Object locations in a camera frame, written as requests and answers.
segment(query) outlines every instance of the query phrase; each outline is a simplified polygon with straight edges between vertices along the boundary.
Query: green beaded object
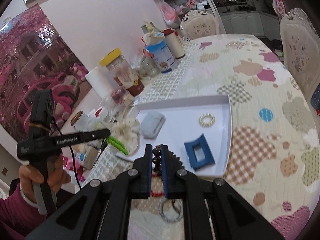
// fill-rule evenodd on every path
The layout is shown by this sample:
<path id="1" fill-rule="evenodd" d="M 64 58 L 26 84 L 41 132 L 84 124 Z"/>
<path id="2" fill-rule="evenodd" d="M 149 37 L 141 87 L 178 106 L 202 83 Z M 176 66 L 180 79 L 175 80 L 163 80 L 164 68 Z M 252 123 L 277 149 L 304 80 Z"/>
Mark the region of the green beaded object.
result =
<path id="1" fill-rule="evenodd" d="M 116 138 L 114 138 L 113 136 L 109 136 L 108 137 L 108 144 L 111 144 L 113 147 L 115 147 L 116 149 L 118 149 L 120 152 L 122 152 L 124 155 L 128 155 L 128 151 L 125 149 L 123 143 L 121 143 L 120 141 L 118 141 Z"/>

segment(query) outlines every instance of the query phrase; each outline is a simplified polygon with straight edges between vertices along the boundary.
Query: white tray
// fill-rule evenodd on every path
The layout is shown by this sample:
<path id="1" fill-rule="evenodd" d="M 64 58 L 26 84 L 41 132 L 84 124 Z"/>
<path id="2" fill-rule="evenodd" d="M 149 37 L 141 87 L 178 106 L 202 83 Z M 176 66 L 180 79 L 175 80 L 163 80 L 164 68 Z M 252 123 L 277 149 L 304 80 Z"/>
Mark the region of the white tray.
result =
<path id="1" fill-rule="evenodd" d="M 166 121 L 156 139 L 144 139 L 140 136 L 140 147 L 131 156 L 118 153 L 117 156 L 129 161 L 144 156 L 145 145 L 153 147 L 159 144 L 168 145 L 171 152 L 181 158 L 188 171 L 198 176 L 222 177 L 230 154 L 232 117 L 228 95 L 215 95 L 195 98 L 179 98 L 136 105 L 129 113 L 129 117 L 137 118 L 140 122 L 150 110 L 156 110 L 166 117 Z M 199 118 L 202 114 L 212 113 L 215 123 L 211 127 L 202 127 Z M 215 164 L 205 166 L 197 171 L 191 168 L 184 146 L 204 134 Z"/>

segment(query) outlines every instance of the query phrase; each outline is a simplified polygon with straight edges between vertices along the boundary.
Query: white chair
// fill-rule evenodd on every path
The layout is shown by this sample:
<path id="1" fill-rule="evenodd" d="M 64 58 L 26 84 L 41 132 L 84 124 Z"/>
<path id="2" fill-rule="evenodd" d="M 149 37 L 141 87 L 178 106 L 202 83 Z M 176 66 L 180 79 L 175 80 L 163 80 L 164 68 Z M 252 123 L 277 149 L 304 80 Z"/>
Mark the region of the white chair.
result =
<path id="1" fill-rule="evenodd" d="M 320 83 L 320 38 L 300 8 L 292 9 L 282 18 L 280 34 L 284 65 L 309 103 Z"/>
<path id="2" fill-rule="evenodd" d="M 219 34 L 219 24 L 212 14 L 191 10 L 184 16 L 180 29 L 183 37 L 194 40 Z"/>

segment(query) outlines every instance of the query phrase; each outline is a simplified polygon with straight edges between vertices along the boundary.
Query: blue circle print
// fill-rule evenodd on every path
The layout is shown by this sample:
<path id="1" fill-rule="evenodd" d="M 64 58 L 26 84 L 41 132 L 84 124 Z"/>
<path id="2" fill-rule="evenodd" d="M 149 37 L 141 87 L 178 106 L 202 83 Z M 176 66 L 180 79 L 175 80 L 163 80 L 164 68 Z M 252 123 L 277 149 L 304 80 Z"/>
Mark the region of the blue circle print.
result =
<path id="1" fill-rule="evenodd" d="M 273 113 L 270 109 L 262 108 L 259 112 L 260 118 L 265 122 L 270 122 L 273 119 Z"/>

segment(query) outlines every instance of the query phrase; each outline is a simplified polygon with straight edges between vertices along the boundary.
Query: table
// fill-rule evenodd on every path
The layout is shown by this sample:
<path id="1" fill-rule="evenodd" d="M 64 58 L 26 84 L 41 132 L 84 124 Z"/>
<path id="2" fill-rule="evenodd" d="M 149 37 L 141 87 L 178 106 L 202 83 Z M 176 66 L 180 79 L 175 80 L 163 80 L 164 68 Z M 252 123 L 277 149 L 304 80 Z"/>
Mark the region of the table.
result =
<path id="1" fill-rule="evenodd" d="M 297 83 L 252 35 L 204 37 L 186 48 L 179 68 L 160 76 L 138 101 L 228 93 L 233 137 L 224 178 L 286 240 L 294 240 L 320 194 L 319 139 Z M 87 181 L 113 179 L 131 167 L 107 149 Z M 153 190 L 161 187 L 153 178 Z M 158 214 L 159 201 L 132 201 L 128 239 L 184 239 L 183 221 L 166 224 Z"/>

